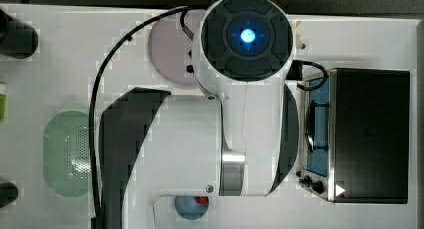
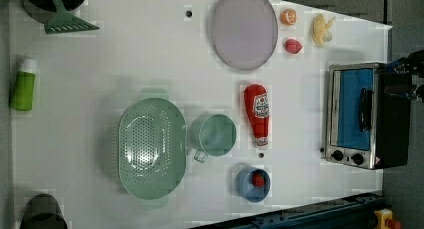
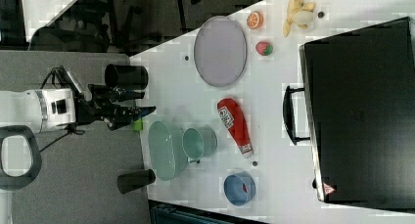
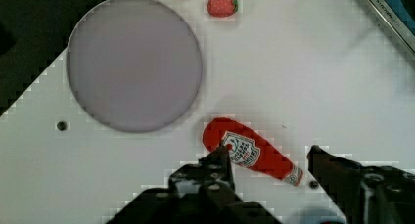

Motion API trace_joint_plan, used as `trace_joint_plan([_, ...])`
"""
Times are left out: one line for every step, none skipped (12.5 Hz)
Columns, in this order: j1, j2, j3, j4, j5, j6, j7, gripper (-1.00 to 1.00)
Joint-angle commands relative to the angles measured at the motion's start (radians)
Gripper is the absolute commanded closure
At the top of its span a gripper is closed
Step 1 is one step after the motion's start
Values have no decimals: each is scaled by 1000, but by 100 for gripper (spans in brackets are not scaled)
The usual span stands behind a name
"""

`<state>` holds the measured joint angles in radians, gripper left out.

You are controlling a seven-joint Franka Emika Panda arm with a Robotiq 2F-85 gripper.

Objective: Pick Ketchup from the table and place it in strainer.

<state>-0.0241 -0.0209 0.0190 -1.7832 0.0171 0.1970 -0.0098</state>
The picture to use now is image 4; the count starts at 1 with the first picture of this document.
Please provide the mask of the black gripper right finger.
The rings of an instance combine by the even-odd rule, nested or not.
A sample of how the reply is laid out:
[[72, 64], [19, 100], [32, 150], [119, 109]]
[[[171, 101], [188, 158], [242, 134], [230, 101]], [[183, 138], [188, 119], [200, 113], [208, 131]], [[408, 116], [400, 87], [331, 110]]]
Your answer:
[[415, 224], [415, 177], [392, 166], [364, 166], [314, 145], [308, 171], [348, 224]]

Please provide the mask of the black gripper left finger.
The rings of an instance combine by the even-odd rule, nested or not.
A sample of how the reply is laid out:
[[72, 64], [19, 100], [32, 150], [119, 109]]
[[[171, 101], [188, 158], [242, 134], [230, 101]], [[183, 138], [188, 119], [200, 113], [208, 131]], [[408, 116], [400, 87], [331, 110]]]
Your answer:
[[166, 188], [147, 189], [106, 224], [282, 224], [258, 202], [235, 192], [227, 149], [171, 174]]

